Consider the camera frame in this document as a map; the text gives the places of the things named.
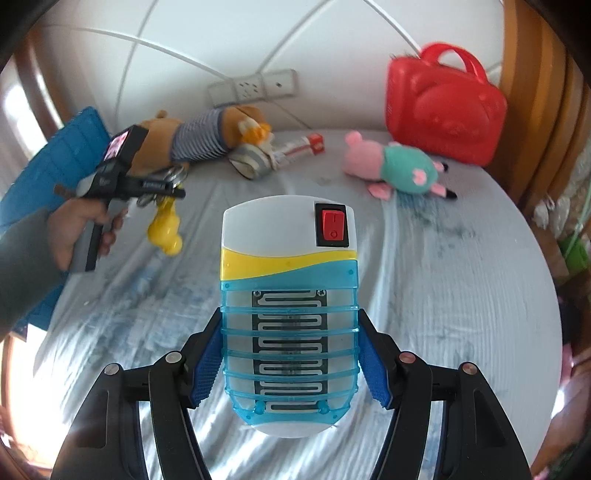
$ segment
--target teal shirt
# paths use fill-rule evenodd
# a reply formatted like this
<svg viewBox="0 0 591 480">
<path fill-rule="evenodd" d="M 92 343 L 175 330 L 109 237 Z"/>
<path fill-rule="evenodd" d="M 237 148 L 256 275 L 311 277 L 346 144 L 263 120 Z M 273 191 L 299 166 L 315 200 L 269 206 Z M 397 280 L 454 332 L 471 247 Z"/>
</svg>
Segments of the teal shirt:
<svg viewBox="0 0 591 480">
<path fill-rule="evenodd" d="M 418 168 L 427 174 L 424 185 L 414 183 L 413 170 Z M 404 145 L 384 147 L 384 164 L 380 172 L 382 180 L 406 193 L 427 193 L 439 176 L 431 158 L 422 150 Z"/>
</svg>

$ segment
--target red suitcase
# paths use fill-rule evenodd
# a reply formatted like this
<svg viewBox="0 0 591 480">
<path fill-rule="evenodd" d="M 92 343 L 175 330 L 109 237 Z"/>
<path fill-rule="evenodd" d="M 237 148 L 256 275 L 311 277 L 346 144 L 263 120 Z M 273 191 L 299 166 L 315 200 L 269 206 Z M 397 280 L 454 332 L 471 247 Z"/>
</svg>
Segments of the red suitcase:
<svg viewBox="0 0 591 480">
<path fill-rule="evenodd" d="M 465 72 L 439 63 L 449 50 L 463 60 Z M 483 167 L 495 154 L 506 110 L 501 91 L 463 48 L 433 43 L 419 58 L 390 62 L 386 126 L 404 145 Z"/>
</svg>

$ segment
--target wall socket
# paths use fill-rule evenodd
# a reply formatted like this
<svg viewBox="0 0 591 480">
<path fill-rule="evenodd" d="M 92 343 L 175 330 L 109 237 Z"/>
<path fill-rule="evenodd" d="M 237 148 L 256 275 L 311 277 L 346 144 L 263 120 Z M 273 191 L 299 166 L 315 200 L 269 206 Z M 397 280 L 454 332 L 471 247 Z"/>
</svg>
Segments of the wall socket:
<svg viewBox="0 0 591 480">
<path fill-rule="evenodd" d="M 297 73 L 295 70 L 276 70 L 238 77 L 207 87 L 213 106 L 249 103 L 257 100 L 295 96 Z"/>
</svg>

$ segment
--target green object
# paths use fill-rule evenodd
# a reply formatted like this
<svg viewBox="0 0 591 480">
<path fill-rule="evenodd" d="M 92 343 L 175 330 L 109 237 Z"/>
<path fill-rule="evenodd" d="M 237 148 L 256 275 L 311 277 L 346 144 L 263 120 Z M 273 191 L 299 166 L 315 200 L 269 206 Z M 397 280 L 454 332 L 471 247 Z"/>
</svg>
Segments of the green object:
<svg viewBox="0 0 591 480">
<path fill-rule="evenodd" d="M 414 170 L 425 172 L 426 179 L 422 185 L 414 183 Z M 384 164 L 380 176 L 401 192 L 427 193 L 431 185 L 437 181 L 439 173 L 429 155 L 422 150 L 403 145 L 389 145 L 384 147 Z"/>
<path fill-rule="evenodd" d="M 589 256 L 583 245 L 583 242 L 576 235 L 571 235 L 558 243 L 563 255 L 570 249 L 568 255 L 564 257 L 566 267 L 569 273 L 576 275 L 589 266 Z"/>
</svg>

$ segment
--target hand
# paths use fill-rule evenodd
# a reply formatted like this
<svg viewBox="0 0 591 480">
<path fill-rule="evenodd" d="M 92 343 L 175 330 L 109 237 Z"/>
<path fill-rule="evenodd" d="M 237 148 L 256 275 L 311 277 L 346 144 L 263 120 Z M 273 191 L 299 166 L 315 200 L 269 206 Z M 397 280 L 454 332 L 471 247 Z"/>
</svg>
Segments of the hand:
<svg viewBox="0 0 591 480">
<path fill-rule="evenodd" d="M 127 210 L 113 219 L 113 230 L 103 234 L 100 242 L 99 255 L 108 255 L 115 243 L 116 233 L 123 226 L 123 217 Z M 104 225 L 110 221 L 107 209 L 100 200 L 72 199 L 68 200 L 47 219 L 47 240 L 49 249 L 57 267 L 66 271 L 72 263 L 74 244 L 84 231 L 86 222 L 94 221 Z"/>
</svg>

